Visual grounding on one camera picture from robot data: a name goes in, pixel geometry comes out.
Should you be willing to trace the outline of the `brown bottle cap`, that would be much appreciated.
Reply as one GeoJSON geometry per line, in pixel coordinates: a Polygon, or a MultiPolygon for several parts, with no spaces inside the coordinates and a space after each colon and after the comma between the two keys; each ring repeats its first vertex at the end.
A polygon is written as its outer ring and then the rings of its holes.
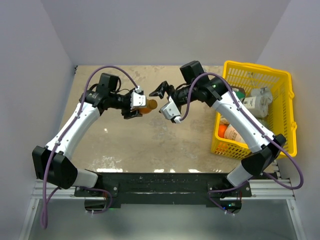
{"type": "Polygon", "coordinates": [[[156,100],[150,99],[150,100],[148,101],[148,108],[149,108],[149,109],[154,110],[154,109],[156,109],[157,107],[158,107],[158,103],[157,103],[156,100]]]}

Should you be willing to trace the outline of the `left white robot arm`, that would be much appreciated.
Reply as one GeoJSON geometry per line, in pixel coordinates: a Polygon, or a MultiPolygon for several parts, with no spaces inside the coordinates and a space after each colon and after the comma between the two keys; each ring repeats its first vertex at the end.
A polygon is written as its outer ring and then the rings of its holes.
{"type": "Polygon", "coordinates": [[[120,94],[118,76],[102,73],[80,97],[75,111],[62,129],[44,147],[36,146],[32,159],[36,177],[62,189],[86,187],[92,196],[99,196],[104,184],[93,171],[76,168],[71,162],[73,153],[90,126],[108,109],[121,111],[124,119],[140,117],[147,98],[140,86],[120,94]]]}

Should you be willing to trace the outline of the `orange juice bottle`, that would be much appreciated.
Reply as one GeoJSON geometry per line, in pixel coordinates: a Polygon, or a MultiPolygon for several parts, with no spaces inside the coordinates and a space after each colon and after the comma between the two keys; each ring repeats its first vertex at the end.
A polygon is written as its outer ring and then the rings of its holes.
{"type": "Polygon", "coordinates": [[[149,100],[150,100],[150,99],[147,99],[147,100],[146,100],[146,106],[145,106],[145,107],[138,109],[142,115],[149,114],[151,111],[153,111],[153,110],[151,110],[151,109],[148,108],[148,101],[149,101],[149,100]]]}

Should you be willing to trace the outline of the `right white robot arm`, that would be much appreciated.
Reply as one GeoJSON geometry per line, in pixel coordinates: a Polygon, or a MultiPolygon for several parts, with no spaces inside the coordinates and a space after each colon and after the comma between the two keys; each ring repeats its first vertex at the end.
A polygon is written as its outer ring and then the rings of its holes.
{"type": "Polygon", "coordinates": [[[188,111],[191,102],[200,101],[225,117],[240,134],[250,154],[226,176],[222,185],[223,192],[233,197],[244,182],[260,175],[279,156],[286,138],[265,128],[246,109],[227,81],[216,73],[205,72],[199,61],[181,66],[180,71],[185,81],[182,88],[176,89],[163,81],[150,96],[167,98],[168,102],[160,112],[173,123],[181,123],[187,118],[187,113],[181,113],[182,106],[188,111]]]}

